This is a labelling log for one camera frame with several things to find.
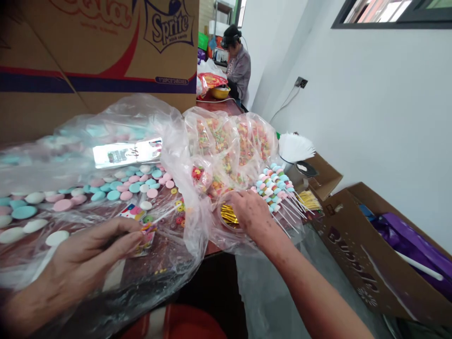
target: window frame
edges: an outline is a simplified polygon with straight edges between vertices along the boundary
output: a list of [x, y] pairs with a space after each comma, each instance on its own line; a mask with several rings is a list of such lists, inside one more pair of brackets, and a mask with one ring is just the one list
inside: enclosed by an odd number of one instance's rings
[[413, 0], [397, 22], [344, 24], [356, 0], [346, 0], [334, 20], [332, 29], [452, 29], [452, 19], [437, 21], [438, 16], [452, 18], [452, 8], [422, 8], [429, 0]]

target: power cord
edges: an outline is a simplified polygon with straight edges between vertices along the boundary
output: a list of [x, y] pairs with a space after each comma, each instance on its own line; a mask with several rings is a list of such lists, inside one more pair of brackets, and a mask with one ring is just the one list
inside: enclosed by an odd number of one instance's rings
[[270, 120], [270, 123], [272, 123], [273, 120], [274, 120], [274, 119], [276, 118], [276, 116], [278, 115], [278, 113], [279, 113], [282, 109], [286, 108], [286, 107], [292, 102], [292, 100], [298, 95], [298, 93], [300, 92], [300, 87], [298, 87], [297, 93], [295, 93], [295, 95], [289, 100], [289, 102], [286, 103], [287, 99], [289, 99], [289, 97], [290, 97], [291, 94], [293, 93], [293, 90], [294, 90], [294, 89], [295, 89], [295, 87], [292, 88], [291, 92], [289, 93], [289, 95], [287, 96], [287, 98], [286, 98], [286, 99], [284, 100], [284, 102], [282, 103], [281, 108], [273, 115], [273, 118]]

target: white candy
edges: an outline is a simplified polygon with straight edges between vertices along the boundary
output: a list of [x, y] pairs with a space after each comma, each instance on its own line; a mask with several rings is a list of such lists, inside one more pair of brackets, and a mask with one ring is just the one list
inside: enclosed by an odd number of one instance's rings
[[140, 208], [142, 210], [150, 210], [152, 208], [152, 204], [149, 201], [145, 200], [140, 204]]
[[85, 194], [85, 191], [83, 190], [82, 187], [74, 188], [74, 189], [71, 191], [71, 195], [72, 195], [72, 196], [83, 195], [83, 194]]
[[43, 192], [30, 193], [25, 197], [25, 201], [30, 204], [37, 204], [44, 201], [46, 195]]
[[117, 177], [118, 179], [122, 179], [122, 178], [125, 178], [127, 176], [127, 174], [126, 174], [126, 172], [123, 172], [123, 171], [117, 171], [114, 174], [114, 176]]
[[46, 245], [48, 246], [58, 246], [61, 244], [64, 240], [69, 238], [69, 232], [68, 231], [56, 231], [49, 235], [46, 239]]
[[29, 221], [24, 226], [24, 232], [25, 233], [33, 233], [33, 232], [39, 231], [41, 228], [43, 228], [47, 224], [48, 224], [48, 221], [45, 219], [36, 219], [36, 220]]
[[0, 234], [0, 243], [7, 244], [13, 243], [25, 236], [23, 228], [21, 227], [13, 227], [10, 228]]
[[6, 227], [13, 221], [12, 216], [0, 216], [0, 228]]
[[144, 184], [140, 186], [141, 193], [146, 193], [147, 191], [149, 191], [149, 185]]
[[46, 196], [46, 198], [48, 196], [53, 196], [53, 195], [57, 195], [58, 192], [57, 191], [48, 191], [48, 192], [44, 192], [44, 195]]
[[142, 171], [143, 173], [147, 173], [151, 170], [151, 166], [149, 165], [141, 165], [140, 166], [140, 171]]

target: window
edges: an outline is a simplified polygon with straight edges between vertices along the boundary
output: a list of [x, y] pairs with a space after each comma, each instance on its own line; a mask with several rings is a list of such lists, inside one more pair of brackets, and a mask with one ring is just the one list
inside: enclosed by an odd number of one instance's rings
[[452, 0], [347, 0], [332, 28], [452, 28]]

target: purple bag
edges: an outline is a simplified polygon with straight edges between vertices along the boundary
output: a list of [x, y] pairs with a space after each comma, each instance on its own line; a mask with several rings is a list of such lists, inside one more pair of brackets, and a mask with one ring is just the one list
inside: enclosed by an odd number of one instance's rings
[[397, 252], [441, 274], [439, 281], [413, 267], [430, 285], [452, 302], [452, 262], [393, 213], [383, 214], [372, 225]]

